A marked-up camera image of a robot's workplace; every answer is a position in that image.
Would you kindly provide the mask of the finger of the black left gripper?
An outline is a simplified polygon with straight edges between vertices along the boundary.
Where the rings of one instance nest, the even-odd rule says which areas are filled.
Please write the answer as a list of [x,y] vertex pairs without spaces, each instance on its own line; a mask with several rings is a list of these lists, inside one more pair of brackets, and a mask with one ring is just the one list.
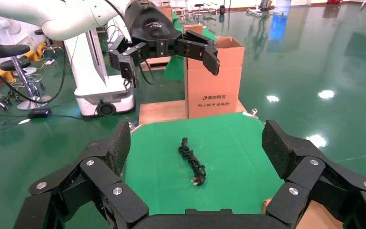
[[120,71],[123,79],[136,79],[136,67],[148,58],[148,44],[119,36],[109,47],[108,55],[111,67]]
[[215,42],[199,33],[187,30],[176,39],[176,55],[201,61],[213,75],[218,75],[220,61]]

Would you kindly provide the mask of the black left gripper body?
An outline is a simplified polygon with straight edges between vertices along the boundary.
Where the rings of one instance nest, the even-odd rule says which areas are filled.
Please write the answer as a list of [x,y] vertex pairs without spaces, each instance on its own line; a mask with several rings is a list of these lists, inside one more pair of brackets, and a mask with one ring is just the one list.
[[124,12],[124,22],[133,46],[140,43],[146,58],[159,58],[177,54],[177,41],[183,37],[172,21],[148,0],[130,1]]

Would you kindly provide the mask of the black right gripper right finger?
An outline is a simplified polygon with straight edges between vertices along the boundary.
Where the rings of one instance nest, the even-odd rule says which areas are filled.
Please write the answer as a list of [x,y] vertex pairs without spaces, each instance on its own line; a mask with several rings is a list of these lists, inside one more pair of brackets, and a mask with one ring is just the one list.
[[284,181],[266,215],[295,228],[312,201],[321,204],[345,229],[366,229],[366,176],[326,157],[311,141],[288,135],[266,121],[262,148]]

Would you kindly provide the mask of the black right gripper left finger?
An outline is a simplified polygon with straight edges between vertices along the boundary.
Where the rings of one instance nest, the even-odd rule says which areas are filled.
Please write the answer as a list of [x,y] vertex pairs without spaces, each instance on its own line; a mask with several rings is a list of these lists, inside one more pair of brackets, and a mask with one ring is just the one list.
[[133,228],[149,208],[121,178],[130,147],[128,122],[89,142],[74,162],[30,186],[14,227],[62,229],[81,206],[93,203],[112,229]]

